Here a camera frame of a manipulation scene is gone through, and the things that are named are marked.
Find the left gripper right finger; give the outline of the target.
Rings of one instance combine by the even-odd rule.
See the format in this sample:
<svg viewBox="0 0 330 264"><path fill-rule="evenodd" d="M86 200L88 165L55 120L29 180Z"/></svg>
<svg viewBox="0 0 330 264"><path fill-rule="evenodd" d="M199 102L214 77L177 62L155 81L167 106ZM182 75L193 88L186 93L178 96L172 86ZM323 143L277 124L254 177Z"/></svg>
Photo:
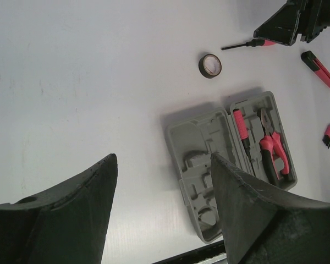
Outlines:
<svg viewBox="0 0 330 264"><path fill-rule="evenodd" d="M330 202L308 199L215 159L229 263L330 263Z"/></svg>

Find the red black pliers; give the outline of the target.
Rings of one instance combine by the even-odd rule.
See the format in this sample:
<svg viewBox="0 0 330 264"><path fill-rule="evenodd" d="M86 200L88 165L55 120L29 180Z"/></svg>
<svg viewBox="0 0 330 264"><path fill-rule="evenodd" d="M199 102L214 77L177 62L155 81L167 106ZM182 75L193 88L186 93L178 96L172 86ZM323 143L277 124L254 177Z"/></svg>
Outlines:
<svg viewBox="0 0 330 264"><path fill-rule="evenodd" d="M275 131L266 109L260 108L258 114L264 132L264 137L259 142L263 168L269 182L279 187L281 177L286 179L290 173L288 157L282 145L281 136ZM274 157L282 160L284 167L281 170L277 169Z"/></svg>

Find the black electrical tape roll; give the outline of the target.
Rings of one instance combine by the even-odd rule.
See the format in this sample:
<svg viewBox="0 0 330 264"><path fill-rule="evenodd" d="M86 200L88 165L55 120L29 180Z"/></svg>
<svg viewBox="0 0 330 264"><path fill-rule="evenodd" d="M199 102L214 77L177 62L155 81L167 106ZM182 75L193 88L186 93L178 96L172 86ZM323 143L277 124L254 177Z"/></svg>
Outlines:
<svg viewBox="0 0 330 264"><path fill-rule="evenodd" d="M217 77L222 71L222 63L214 54L206 54L199 60L199 71L207 79Z"/></svg>

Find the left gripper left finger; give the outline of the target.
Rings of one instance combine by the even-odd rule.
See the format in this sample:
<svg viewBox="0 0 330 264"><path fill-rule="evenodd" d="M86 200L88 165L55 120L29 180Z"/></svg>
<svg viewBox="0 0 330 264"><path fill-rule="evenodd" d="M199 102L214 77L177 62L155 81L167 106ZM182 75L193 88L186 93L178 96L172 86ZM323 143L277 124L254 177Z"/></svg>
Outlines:
<svg viewBox="0 0 330 264"><path fill-rule="evenodd" d="M117 176L110 154L49 189L0 204L0 263L100 263Z"/></svg>

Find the red black bit holder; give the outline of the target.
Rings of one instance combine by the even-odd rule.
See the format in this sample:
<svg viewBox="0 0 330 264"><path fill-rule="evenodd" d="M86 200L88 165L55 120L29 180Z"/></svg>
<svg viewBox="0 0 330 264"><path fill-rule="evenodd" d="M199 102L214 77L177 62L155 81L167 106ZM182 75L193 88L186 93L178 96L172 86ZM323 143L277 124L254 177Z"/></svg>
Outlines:
<svg viewBox="0 0 330 264"><path fill-rule="evenodd" d="M326 131L324 132L324 136L322 139L322 142L327 146L327 148L330 148L330 124L326 128Z"/></svg>

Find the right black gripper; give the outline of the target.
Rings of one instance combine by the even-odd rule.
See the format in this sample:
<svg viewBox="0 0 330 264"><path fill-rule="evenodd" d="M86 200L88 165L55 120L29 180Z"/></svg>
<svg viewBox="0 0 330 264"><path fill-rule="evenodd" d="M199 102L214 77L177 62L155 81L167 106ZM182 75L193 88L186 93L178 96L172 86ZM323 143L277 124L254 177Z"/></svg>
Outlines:
<svg viewBox="0 0 330 264"><path fill-rule="evenodd" d="M330 1L307 1L304 11L302 1L287 1L254 31L254 38L291 46L296 41L298 27L302 42L313 41L330 27Z"/></svg>

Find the red-handled screwdriver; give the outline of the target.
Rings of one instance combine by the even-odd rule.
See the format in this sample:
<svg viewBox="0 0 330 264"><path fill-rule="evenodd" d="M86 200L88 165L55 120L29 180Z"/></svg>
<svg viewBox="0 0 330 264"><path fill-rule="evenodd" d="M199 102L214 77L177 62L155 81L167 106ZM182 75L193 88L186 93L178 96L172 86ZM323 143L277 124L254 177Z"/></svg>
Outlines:
<svg viewBox="0 0 330 264"><path fill-rule="evenodd" d="M273 46L275 44L276 44L275 42L269 41L269 40L253 39L253 40L250 40L250 41L242 43L242 44L222 47L221 50L225 51L225 50L231 50L231 49L240 48L240 47L266 47L266 46Z"/></svg>
<svg viewBox="0 0 330 264"><path fill-rule="evenodd" d="M245 120L243 118L243 114L240 109L235 109L233 111L233 116L235 119L235 123L239 132L240 139L242 141L245 153L250 161L251 168L253 171L253 175L255 176L255 171L254 171L254 166L251 158L251 153L250 153L250 140L249 140L249 135L248 135L248 130L247 126L245 124Z"/></svg>

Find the red black utility knife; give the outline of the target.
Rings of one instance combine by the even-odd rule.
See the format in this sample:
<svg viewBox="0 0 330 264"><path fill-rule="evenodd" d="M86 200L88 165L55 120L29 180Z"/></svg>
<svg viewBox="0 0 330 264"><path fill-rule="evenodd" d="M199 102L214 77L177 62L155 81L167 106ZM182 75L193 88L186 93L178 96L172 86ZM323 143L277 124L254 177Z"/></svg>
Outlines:
<svg viewBox="0 0 330 264"><path fill-rule="evenodd" d="M330 88L330 72L311 51L301 54L301 60L314 72L316 76Z"/></svg>

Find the grey plastic tool case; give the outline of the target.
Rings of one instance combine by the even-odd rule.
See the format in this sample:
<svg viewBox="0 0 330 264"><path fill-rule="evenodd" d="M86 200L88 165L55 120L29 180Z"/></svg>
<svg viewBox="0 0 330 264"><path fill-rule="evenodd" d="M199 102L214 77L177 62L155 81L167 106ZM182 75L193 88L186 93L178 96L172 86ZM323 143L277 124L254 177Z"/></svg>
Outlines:
<svg viewBox="0 0 330 264"><path fill-rule="evenodd" d="M233 116L240 109L250 140L250 153L255 176L269 182L262 163L260 140L264 132L258 110L265 108L276 132L281 136L290 165L288 178L281 177L280 188L290 190L298 178L289 151L283 123L272 92L234 102L230 109L222 107L177 121L167 126L165 140L177 173L184 205L199 239L210 244L222 236L220 217L222 202L217 192L222 178L212 169L215 159L223 162L235 173L253 175Z"/></svg>

